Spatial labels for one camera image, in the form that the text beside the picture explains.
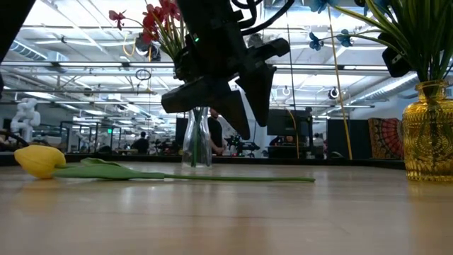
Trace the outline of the white robot figure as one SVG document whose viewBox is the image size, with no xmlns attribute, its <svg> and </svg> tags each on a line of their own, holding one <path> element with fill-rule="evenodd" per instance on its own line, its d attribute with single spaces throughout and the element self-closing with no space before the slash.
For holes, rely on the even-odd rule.
<svg viewBox="0 0 453 255">
<path fill-rule="evenodd" d="M 33 128 L 40 125 L 40 113 L 35 110 L 37 104 L 35 98 L 22 98 L 11 121 L 11 132 L 19 134 L 26 142 L 32 140 Z"/>
</svg>

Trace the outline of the yellow artificial tulip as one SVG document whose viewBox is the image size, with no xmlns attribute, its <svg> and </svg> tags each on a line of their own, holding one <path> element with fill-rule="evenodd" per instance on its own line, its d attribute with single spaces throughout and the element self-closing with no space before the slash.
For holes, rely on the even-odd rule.
<svg viewBox="0 0 453 255">
<path fill-rule="evenodd" d="M 14 153 L 21 168 L 38 179 L 106 179 L 126 181 L 132 179 L 185 179 L 203 181 L 302 181 L 315 182 L 306 177 L 244 177 L 244 176 L 189 176 L 165 174 L 161 172 L 142 172 L 128 169 L 113 161 L 85 158 L 79 166 L 68 165 L 65 155 L 54 147 L 29 145 Z"/>
</svg>

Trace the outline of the person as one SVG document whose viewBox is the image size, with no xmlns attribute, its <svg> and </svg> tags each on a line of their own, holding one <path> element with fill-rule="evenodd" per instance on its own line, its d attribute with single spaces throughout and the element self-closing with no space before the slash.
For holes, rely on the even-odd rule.
<svg viewBox="0 0 453 255">
<path fill-rule="evenodd" d="M 210 146 L 213 155 L 222 156 L 224 153 L 224 143 L 222 137 L 222 125 L 218 120 L 218 112 L 210 108 L 210 117 L 208 118 L 208 128 L 210 132 Z"/>
<path fill-rule="evenodd" d="M 294 137 L 291 135 L 277 136 L 270 142 L 270 146 L 294 146 L 294 145 L 295 145 Z"/>
<path fill-rule="evenodd" d="M 149 148 L 149 141 L 146 138 L 145 132 L 140 133 L 140 138 L 132 144 L 132 148 L 137 150 L 138 154 L 147 154 Z"/>
</svg>

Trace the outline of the clear glass vase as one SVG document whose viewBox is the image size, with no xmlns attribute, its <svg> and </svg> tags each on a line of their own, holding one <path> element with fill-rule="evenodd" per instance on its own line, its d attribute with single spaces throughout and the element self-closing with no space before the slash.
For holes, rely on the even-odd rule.
<svg viewBox="0 0 453 255">
<path fill-rule="evenodd" d="M 205 168 L 212 165 L 212 148 L 207 114 L 207 107 L 196 107 L 189 112 L 183 140 L 183 166 Z"/>
</svg>

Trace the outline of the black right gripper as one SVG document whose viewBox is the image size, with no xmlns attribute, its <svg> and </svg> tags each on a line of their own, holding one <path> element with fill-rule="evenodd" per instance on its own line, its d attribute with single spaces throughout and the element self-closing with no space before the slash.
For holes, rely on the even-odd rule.
<svg viewBox="0 0 453 255">
<path fill-rule="evenodd" d="M 392 44 L 400 52 L 403 52 L 400 45 L 400 40 L 392 37 L 390 34 L 381 33 L 378 36 L 378 39 Z M 412 70 L 412 67 L 403 58 L 403 56 L 397 53 L 397 51 L 395 51 L 393 48 L 387 47 L 382 53 L 382 59 L 384 60 L 390 76 L 393 78 L 402 77 Z"/>
</svg>

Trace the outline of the amber glass vase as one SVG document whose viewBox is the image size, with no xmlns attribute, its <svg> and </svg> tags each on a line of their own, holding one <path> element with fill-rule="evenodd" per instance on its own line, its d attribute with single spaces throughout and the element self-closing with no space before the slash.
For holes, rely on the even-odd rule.
<svg viewBox="0 0 453 255">
<path fill-rule="evenodd" d="M 453 183 L 453 99 L 447 81 L 416 85 L 418 100 L 403 111 L 407 179 Z"/>
</svg>

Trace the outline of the red flower bunch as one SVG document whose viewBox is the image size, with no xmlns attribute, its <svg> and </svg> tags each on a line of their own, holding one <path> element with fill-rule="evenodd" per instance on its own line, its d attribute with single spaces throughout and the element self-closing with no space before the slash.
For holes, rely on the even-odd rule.
<svg viewBox="0 0 453 255">
<path fill-rule="evenodd" d="M 176 0 L 159 0 L 159 5 L 147 4 L 143 13 L 143 21 L 139 22 L 142 40 L 151 43 L 156 41 L 173 62 L 177 54 L 185 46 L 184 23 Z"/>
</svg>

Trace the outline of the black monitor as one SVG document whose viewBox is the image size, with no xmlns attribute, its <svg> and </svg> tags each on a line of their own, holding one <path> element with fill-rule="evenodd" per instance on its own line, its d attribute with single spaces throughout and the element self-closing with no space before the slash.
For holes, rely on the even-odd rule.
<svg viewBox="0 0 453 255">
<path fill-rule="evenodd" d="M 305 110 L 270 109 L 267 135 L 309 136 L 312 133 L 312 115 Z"/>
</svg>

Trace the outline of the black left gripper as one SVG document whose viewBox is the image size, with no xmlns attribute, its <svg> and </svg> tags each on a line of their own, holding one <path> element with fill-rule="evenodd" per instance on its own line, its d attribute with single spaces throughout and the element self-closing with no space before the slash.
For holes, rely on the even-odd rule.
<svg viewBox="0 0 453 255">
<path fill-rule="evenodd" d="M 243 38 L 272 25 L 291 3 L 287 1 L 276 14 L 257 25 L 257 5 L 261 1 L 246 0 L 242 4 L 239 0 L 176 0 L 188 34 L 174 67 L 176 76 L 185 84 L 162 96 L 166 112 L 209 106 L 247 140 L 251 134 L 241 93 L 229 86 L 234 79 L 243 89 L 258 124 L 267 125 L 277 68 L 266 61 L 287 54 L 289 43 L 280 38 L 256 47 L 247 46 Z"/>
</svg>

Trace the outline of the red mandala cloth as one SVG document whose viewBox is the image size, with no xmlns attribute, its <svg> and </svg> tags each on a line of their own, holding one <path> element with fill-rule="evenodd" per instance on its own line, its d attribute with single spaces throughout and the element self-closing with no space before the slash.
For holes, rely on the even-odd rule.
<svg viewBox="0 0 453 255">
<path fill-rule="evenodd" d="M 403 125 L 398 118 L 370 118 L 373 159 L 403 159 Z"/>
</svg>

